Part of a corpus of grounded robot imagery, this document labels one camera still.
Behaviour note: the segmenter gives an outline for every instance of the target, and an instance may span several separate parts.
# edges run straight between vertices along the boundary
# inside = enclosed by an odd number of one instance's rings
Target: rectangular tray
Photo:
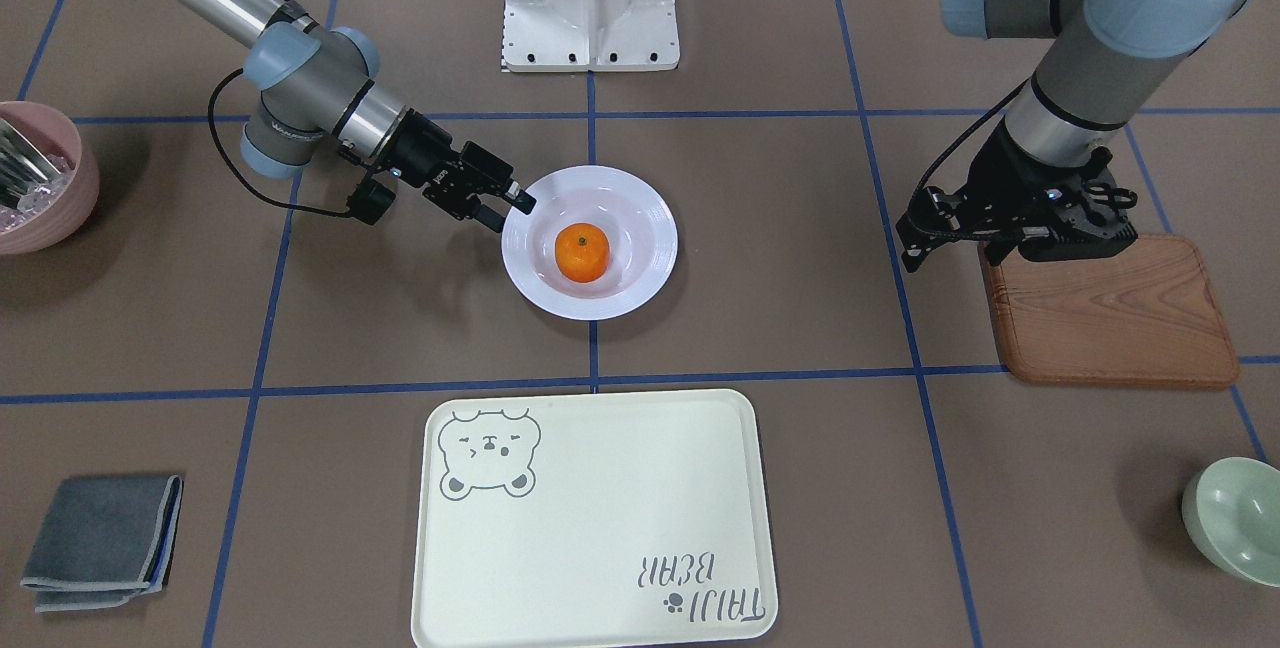
[[[462,400],[428,419],[420,648],[745,639],[776,615],[741,393]]]

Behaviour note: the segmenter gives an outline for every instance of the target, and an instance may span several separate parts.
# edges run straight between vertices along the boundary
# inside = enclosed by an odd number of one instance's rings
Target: robotic arm
[[[241,140],[244,160],[271,178],[292,178],[320,138],[370,170],[347,198],[348,214],[374,224],[396,193],[371,178],[388,172],[458,220],[500,232],[504,218],[481,202],[489,193],[529,214],[534,198],[512,181],[512,166],[467,142],[452,149],[440,127],[374,83],[378,50],[357,29],[324,29],[291,0],[178,0],[243,46],[244,76],[259,91]]]
[[[1014,248],[1032,261],[1057,261],[1114,256],[1133,243],[1125,209],[1137,196],[1116,187],[1105,146],[1248,1],[942,0],[943,22],[957,36],[1056,41],[1006,99],[1009,110],[964,187],[924,187],[959,141],[922,178],[896,225],[906,270],[963,239],[986,242],[992,265]]]

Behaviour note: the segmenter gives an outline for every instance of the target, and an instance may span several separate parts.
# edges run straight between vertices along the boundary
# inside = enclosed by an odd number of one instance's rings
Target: bear ear
[[[471,494],[471,487],[458,480],[452,473],[447,473],[440,479],[440,492],[449,501],[461,501]]]
[[[529,492],[534,489],[534,470],[525,469],[516,479],[508,480],[503,488],[507,489],[507,494],[512,498],[529,496]]]

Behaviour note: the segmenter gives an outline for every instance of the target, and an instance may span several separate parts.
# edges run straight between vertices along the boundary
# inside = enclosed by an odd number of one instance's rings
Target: pink bowl
[[[72,178],[36,218],[0,233],[0,256],[28,254],[52,246],[74,233],[97,202],[97,161],[79,137],[79,131],[69,118],[50,106],[27,101],[0,102],[0,118],[40,151],[64,156],[72,165]]]

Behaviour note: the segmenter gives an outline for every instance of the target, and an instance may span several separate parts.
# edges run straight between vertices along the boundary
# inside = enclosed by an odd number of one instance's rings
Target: black cable
[[[227,155],[227,150],[223,147],[221,138],[218,137],[218,126],[214,123],[214,108],[218,105],[218,96],[223,93],[223,90],[227,88],[227,86],[229,86],[229,83],[233,79],[239,78],[243,73],[244,69],[242,68],[230,70],[227,78],[223,78],[221,83],[219,83],[218,87],[214,88],[214,92],[211,92],[209,96],[209,133],[214,138],[214,147],[218,149],[218,155],[223,156],[223,161],[227,163],[227,168],[232,170],[232,174],[241,182],[241,186],[243,186],[246,191],[253,193],[253,197],[265,204],[273,205],[278,209],[292,209],[296,211],[314,213],[316,215],[324,215],[329,218],[351,218],[349,209],[346,213],[338,213],[325,209],[315,209],[311,206],[300,206],[297,204],[288,204],[283,201],[276,201],[275,198],[269,198],[264,196],[264,193],[260,193],[257,188],[252,187],[251,183],[247,179],[244,179],[244,175],[239,172],[239,169],[236,168],[236,164],[232,161],[230,156]]]
[[[1016,88],[1012,88],[1012,91],[1010,91],[1007,96],[1005,96],[1004,99],[1001,99],[998,104],[991,106],[991,110],[984,111],[984,114],[982,115],[982,118],[979,118],[978,120],[974,120],[973,126],[970,126],[969,128],[966,128],[964,131],[964,133],[960,133],[960,136],[956,137],[956,140],[952,141],[951,145],[947,146],[945,151],[942,151],[942,155],[937,156],[937,160],[933,160],[933,164],[929,166],[929,169],[924,170],[924,175],[920,177],[920,182],[915,183],[915,190],[911,191],[911,197],[910,197],[910,201],[908,202],[908,209],[906,209],[906,223],[910,224],[910,227],[913,229],[915,229],[916,232],[923,233],[925,236],[933,236],[934,238],[948,238],[951,241],[991,241],[992,238],[1020,238],[1021,237],[1020,234],[1009,234],[1009,233],[1006,233],[1004,231],[993,231],[991,233],[960,233],[960,232],[956,232],[956,231],[934,231],[932,228],[920,228],[919,225],[915,224],[915,218],[914,218],[914,215],[911,215],[910,206],[914,205],[915,197],[918,197],[919,193],[922,191],[924,191],[924,183],[928,183],[929,178],[933,178],[933,174],[937,173],[938,168],[941,168],[942,164],[946,163],[946,160],[948,158],[951,158],[951,152],[956,152],[956,149],[959,149],[961,143],[964,143],[965,141],[968,141],[970,136],[973,136],[974,133],[977,133],[979,128],[982,128],[983,126],[987,124],[987,120],[991,120],[992,118],[995,118],[996,114],[998,114],[998,111],[1001,111],[1015,97],[1018,97],[1018,93],[1021,92],[1021,88],[1024,86],[1027,86],[1025,81],[1023,81],[1021,83],[1019,83]]]

